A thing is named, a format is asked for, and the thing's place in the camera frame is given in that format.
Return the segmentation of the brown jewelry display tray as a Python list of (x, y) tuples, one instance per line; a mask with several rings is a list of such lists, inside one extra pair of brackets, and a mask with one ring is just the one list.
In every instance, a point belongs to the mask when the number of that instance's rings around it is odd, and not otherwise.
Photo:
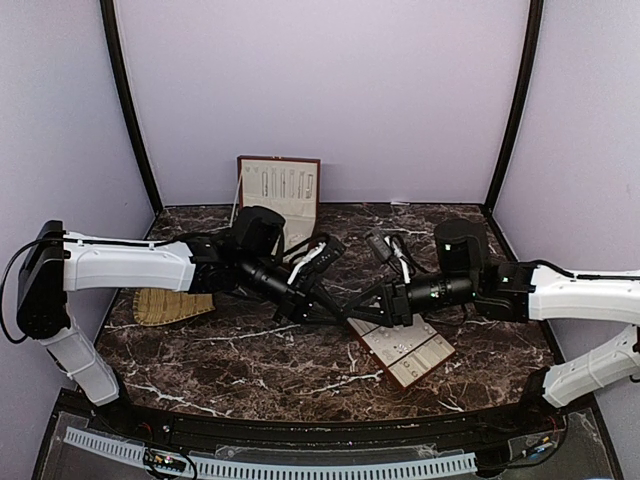
[(432, 373), (455, 352), (420, 314), (413, 315), (413, 324), (408, 327), (383, 327), (352, 318), (348, 326), (400, 390), (407, 390)]

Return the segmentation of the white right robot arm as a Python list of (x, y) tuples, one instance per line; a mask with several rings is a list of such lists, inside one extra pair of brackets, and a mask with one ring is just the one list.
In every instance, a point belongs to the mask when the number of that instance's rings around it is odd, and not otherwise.
[(447, 253), (437, 275), (409, 282), (380, 281), (343, 308), (345, 316), (384, 327), (409, 326), (413, 316), (471, 304), (489, 320), (554, 319), (622, 322), (613, 339), (565, 363), (531, 374), (510, 424), (534, 432), (574, 400), (618, 380), (639, 376), (639, 274), (570, 272), (543, 260), (494, 263), (469, 254)]

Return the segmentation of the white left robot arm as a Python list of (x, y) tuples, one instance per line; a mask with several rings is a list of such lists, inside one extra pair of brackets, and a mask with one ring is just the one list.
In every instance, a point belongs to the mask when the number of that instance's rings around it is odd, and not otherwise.
[(160, 289), (186, 294), (230, 294), (239, 287), (275, 305), (274, 320), (316, 323), (312, 310), (325, 309), (331, 322), (342, 308), (321, 283), (321, 275), (344, 253), (335, 237), (320, 234), (305, 242), (307, 252), (292, 267), (283, 264), (283, 228), (264, 222), (240, 233), (189, 233), (172, 240), (120, 240), (67, 232), (49, 221), (39, 236), (21, 247), (16, 323), (83, 391), (120, 436), (141, 427), (140, 412), (125, 400), (115, 371), (78, 327), (67, 305), (71, 292), (103, 289)]

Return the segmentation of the red wooden jewelry box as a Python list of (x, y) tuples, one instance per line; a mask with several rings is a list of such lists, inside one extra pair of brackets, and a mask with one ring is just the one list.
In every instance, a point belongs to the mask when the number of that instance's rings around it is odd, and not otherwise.
[(237, 158), (239, 207), (262, 206), (285, 218), (284, 250), (316, 229), (320, 159), (241, 155)]

